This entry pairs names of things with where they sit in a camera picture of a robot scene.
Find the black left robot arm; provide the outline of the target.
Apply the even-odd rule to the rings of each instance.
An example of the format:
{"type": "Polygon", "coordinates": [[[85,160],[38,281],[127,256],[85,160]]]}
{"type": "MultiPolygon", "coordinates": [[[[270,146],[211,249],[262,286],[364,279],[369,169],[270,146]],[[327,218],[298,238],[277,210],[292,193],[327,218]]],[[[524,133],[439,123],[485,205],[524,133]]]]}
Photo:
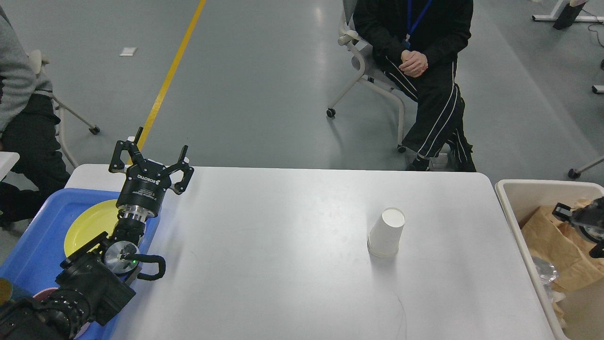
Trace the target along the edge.
{"type": "Polygon", "coordinates": [[[177,162],[167,166],[143,157],[138,148],[143,128],[134,140],[119,140],[109,164],[110,173],[125,174],[115,203],[113,231],[100,232],[61,262],[58,288],[46,298],[10,299],[1,306],[3,340],[73,340],[87,323],[106,325],[135,296],[134,280],[164,277],[166,260],[142,253],[147,221],[159,215],[167,191],[181,195],[194,168],[188,146],[177,162]]]}

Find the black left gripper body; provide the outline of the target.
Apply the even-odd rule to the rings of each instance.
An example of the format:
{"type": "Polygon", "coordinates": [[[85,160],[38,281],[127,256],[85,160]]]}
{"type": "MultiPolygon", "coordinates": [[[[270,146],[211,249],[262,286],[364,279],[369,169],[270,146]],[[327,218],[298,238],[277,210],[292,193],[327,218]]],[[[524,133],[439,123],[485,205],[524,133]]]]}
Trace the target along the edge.
{"type": "Polygon", "coordinates": [[[127,206],[138,206],[147,211],[148,218],[157,217],[166,191],[172,185],[169,175],[158,176],[165,168],[166,165],[154,161],[129,166],[116,207],[125,210],[127,206]]]}

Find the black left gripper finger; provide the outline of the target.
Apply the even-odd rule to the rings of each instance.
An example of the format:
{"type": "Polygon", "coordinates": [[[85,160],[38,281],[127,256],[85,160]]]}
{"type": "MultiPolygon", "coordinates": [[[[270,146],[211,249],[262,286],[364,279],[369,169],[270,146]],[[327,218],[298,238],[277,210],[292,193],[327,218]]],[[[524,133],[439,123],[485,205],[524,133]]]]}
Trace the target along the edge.
{"type": "Polygon", "coordinates": [[[145,158],[142,156],[142,153],[137,145],[140,137],[142,137],[143,131],[143,127],[138,128],[138,131],[134,136],[134,141],[116,141],[111,162],[109,163],[110,173],[127,173],[126,165],[122,160],[122,153],[128,152],[130,160],[132,161],[132,165],[128,168],[128,170],[133,170],[134,167],[138,166],[138,172],[145,174],[145,158]]]}
{"type": "Polygon", "coordinates": [[[160,187],[164,191],[170,189],[176,195],[181,195],[187,189],[194,173],[194,168],[189,164],[187,158],[187,151],[188,145],[184,145],[177,162],[160,170],[160,187]],[[171,176],[175,172],[181,172],[183,176],[181,180],[173,183],[171,176]]]}

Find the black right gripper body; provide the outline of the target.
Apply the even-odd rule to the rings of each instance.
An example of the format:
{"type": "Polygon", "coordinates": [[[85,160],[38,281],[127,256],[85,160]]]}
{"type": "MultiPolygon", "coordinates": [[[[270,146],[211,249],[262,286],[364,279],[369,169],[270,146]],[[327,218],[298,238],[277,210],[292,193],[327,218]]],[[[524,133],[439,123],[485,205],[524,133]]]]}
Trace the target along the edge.
{"type": "Polygon", "coordinates": [[[604,198],[600,197],[585,207],[572,211],[571,225],[587,240],[593,243],[603,241],[604,198]]]}

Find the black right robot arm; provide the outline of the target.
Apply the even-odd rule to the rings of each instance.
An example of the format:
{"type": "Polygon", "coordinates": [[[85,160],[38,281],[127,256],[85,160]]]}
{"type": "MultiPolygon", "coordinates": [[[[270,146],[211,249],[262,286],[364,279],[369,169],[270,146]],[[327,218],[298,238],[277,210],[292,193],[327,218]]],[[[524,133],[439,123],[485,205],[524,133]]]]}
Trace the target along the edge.
{"type": "Polygon", "coordinates": [[[574,211],[563,203],[557,203],[552,215],[562,222],[567,222],[585,239],[595,243],[595,246],[589,252],[592,258],[603,258],[604,198],[597,198],[589,205],[574,211]]]}

